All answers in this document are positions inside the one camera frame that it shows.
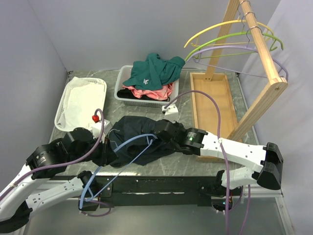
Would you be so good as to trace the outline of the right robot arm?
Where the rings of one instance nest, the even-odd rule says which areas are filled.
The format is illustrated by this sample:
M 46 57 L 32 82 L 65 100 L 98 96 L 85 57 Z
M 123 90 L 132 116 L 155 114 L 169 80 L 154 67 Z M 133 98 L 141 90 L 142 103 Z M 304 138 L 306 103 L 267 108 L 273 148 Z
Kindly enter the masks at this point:
M 218 178 L 214 183 L 217 194 L 225 195 L 231 189 L 250 184 L 271 190 L 281 188 L 284 160 L 274 143 L 268 142 L 263 146 L 218 138 L 205 130 L 185 129 L 178 122 L 164 119 L 157 122 L 154 134 L 176 152 L 227 159 L 242 165 Z

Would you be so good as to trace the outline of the blue hanger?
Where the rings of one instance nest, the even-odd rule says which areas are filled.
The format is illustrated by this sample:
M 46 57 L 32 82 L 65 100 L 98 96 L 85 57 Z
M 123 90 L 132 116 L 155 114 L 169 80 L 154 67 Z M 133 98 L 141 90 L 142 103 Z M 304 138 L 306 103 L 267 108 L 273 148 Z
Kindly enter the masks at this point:
M 131 137 L 130 139 L 125 140 L 123 143 L 122 140 L 109 140 L 108 144 L 106 145 L 106 154 L 108 156 L 108 161 L 106 165 L 113 167 L 113 165 L 117 164 L 118 167 L 120 167 L 121 164 L 129 164 L 129 162 L 131 162 L 132 160 L 129 160 L 129 156 L 127 156 L 127 147 L 129 147 L 130 144 L 134 143 L 137 139 L 143 141 L 143 149 L 147 150 L 147 146 L 149 146 L 154 140 L 157 140 L 157 136 L 154 134 L 141 134 L 135 137 Z M 92 195 L 90 196 L 90 187 L 101 168 L 102 167 L 99 166 L 95 170 L 95 172 L 91 175 L 91 178 L 87 181 L 87 184 L 84 186 L 83 192 L 79 197 L 79 209 L 83 208 L 83 203 L 85 202 L 86 196 L 88 197 L 87 202 L 89 202 L 91 201 L 90 198 L 93 199 L 95 197 L 95 194 L 96 196 L 99 195 L 99 192 L 97 192 L 92 193 Z

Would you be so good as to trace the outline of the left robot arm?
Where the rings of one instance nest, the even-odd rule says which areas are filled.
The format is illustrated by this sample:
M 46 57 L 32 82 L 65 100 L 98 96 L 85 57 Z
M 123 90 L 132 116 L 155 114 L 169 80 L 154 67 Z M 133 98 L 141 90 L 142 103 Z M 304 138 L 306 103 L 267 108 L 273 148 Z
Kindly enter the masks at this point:
M 76 128 L 49 144 L 44 144 L 27 158 L 19 174 L 0 194 L 0 232 L 12 233 L 29 222 L 35 213 L 51 207 L 70 197 L 95 195 L 100 184 L 92 178 L 90 171 L 82 171 L 66 183 L 36 193 L 35 190 L 62 173 L 67 163 L 84 156 L 91 149 L 93 152 L 84 161 L 91 161 L 97 166 L 106 166 L 117 160 L 110 147 L 110 141 L 104 139 L 97 143 L 97 138 L 84 128 Z

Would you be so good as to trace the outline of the dark navy shorts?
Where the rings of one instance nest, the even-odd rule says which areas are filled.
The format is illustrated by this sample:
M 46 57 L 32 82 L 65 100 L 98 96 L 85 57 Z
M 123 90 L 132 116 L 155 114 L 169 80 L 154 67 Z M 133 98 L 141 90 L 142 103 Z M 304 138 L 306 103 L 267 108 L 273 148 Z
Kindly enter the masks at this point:
M 148 117 L 124 116 L 113 125 L 108 134 L 108 139 L 122 140 L 123 143 L 125 140 L 137 135 L 153 134 L 156 122 L 156 120 Z M 146 165 L 159 158 L 173 154 L 169 151 L 159 150 L 157 140 L 154 140 L 149 146 L 147 146 L 147 150 L 143 149 L 142 144 L 143 141 L 137 139 L 127 147 L 127 156 L 129 156 L 129 160 L 136 159 L 134 163 L 137 165 Z

